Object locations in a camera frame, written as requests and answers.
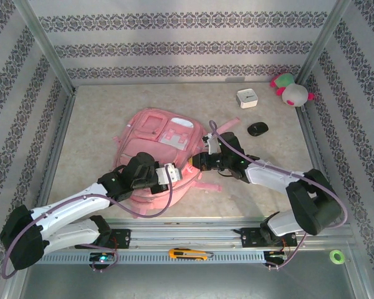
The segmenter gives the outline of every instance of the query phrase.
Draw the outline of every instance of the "yellow utility knife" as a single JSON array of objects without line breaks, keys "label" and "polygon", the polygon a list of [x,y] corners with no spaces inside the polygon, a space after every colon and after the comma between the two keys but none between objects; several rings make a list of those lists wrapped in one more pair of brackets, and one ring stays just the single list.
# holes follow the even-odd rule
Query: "yellow utility knife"
[{"label": "yellow utility knife", "polygon": [[214,256],[213,252],[191,250],[187,248],[174,248],[169,250],[169,256],[173,259],[207,260]]}]

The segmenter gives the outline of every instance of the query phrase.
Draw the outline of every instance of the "striped wallpaper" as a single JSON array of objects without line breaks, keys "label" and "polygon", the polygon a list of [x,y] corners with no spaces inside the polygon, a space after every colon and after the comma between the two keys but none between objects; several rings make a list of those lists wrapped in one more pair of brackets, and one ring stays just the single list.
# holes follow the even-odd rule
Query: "striped wallpaper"
[{"label": "striped wallpaper", "polygon": [[31,0],[75,86],[296,74],[335,0]]},{"label": "striped wallpaper", "polygon": [[[67,95],[11,1],[0,0],[0,231],[41,190]],[[4,248],[0,243],[0,269]],[[4,281],[0,276],[0,295]]]},{"label": "striped wallpaper", "polygon": [[374,0],[351,2],[307,85],[310,125],[374,289]]}]

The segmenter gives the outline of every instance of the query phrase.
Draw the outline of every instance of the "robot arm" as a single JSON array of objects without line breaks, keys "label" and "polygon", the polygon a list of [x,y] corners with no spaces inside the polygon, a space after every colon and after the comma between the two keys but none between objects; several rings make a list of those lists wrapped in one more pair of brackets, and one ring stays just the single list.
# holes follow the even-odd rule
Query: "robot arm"
[{"label": "robot arm", "polygon": [[[244,154],[244,150],[241,148],[234,133],[227,132],[221,134],[221,136],[235,150]],[[248,184],[260,184],[288,196],[292,209],[285,212],[277,212],[269,216],[261,224],[261,234],[268,243],[271,244],[272,241],[279,239],[285,234],[300,230],[304,230],[310,235],[317,235],[342,215],[339,203],[324,190],[312,186],[299,178],[282,174],[281,172],[290,172],[284,171],[277,166],[272,165],[272,168],[280,169],[281,172],[267,168],[266,165],[269,163],[260,160],[258,157],[248,155],[249,158],[263,166],[251,163],[231,151],[220,140],[218,144],[221,149],[220,153],[200,153],[193,156],[190,163],[202,171],[211,169],[224,171],[228,169],[236,179]],[[316,169],[311,169],[306,173],[294,173],[334,192],[324,175]]]},{"label": "robot arm", "polygon": [[[166,166],[168,172],[174,174],[171,176],[171,183],[179,181],[181,179],[179,169],[172,164]],[[127,166],[121,166],[104,174],[97,183],[55,204],[37,207],[30,211],[25,205],[14,209],[0,233],[0,240],[6,250],[21,230],[39,216],[45,215],[45,218],[37,221],[16,243],[10,254],[14,268],[16,270],[27,268],[40,260],[44,254],[73,245],[106,244],[111,229],[101,216],[92,216],[82,222],[70,224],[87,214],[111,205],[109,200],[91,194],[111,197],[120,202],[128,199],[136,189],[150,188],[152,194],[166,191],[170,182],[165,175],[165,167],[161,168],[149,154],[138,153]],[[47,213],[53,207],[79,196],[81,197],[79,200],[66,204],[50,214]]]}]

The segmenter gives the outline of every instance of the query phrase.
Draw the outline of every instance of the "beige floor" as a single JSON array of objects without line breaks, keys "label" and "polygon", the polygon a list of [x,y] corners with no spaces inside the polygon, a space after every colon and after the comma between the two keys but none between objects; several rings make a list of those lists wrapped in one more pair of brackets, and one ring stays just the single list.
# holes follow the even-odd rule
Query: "beige floor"
[{"label": "beige floor", "polygon": [[[239,108],[236,92],[245,88],[256,91],[257,107]],[[146,107],[194,118],[207,129],[209,119],[222,125],[238,116],[242,122],[233,132],[247,154],[287,169],[306,171],[312,167],[294,108],[284,104],[267,83],[81,86],[49,203],[83,190],[109,171],[116,152],[112,137],[119,135],[129,119]],[[246,128],[258,121],[267,123],[269,131],[251,137]],[[222,178],[215,171],[204,173],[202,181],[222,184],[223,191],[191,189],[162,217],[262,217],[290,208],[288,198],[278,192]],[[116,206],[96,214],[105,218],[131,217]]]}]

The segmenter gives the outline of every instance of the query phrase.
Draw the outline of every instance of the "pink plush toy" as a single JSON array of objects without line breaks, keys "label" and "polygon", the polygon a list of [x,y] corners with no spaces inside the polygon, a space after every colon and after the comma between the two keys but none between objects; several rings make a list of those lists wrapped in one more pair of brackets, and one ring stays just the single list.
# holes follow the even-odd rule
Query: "pink plush toy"
[{"label": "pink plush toy", "polygon": [[284,103],[300,107],[307,101],[314,99],[314,93],[307,92],[306,88],[295,84],[294,76],[290,73],[278,75],[270,82],[271,87],[277,87],[277,95]]}]

